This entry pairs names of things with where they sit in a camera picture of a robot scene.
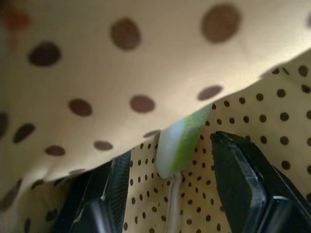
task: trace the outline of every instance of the cream fabric with brown dots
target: cream fabric with brown dots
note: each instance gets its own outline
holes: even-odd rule
[[[210,134],[225,131],[252,140],[276,168],[282,171],[311,204],[311,51],[280,66],[251,87],[213,104],[192,163],[182,171],[180,232],[229,233],[214,174]],[[130,186],[123,233],[162,233],[165,229],[169,180],[155,177],[154,159],[158,140],[148,141],[132,151]],[[158,211],[154,206],[160,203]]]
[[[93,169],[309,49],[310,9],[309,0],[3,0],[0,231],[34,231],[21,214],[34,184]]]

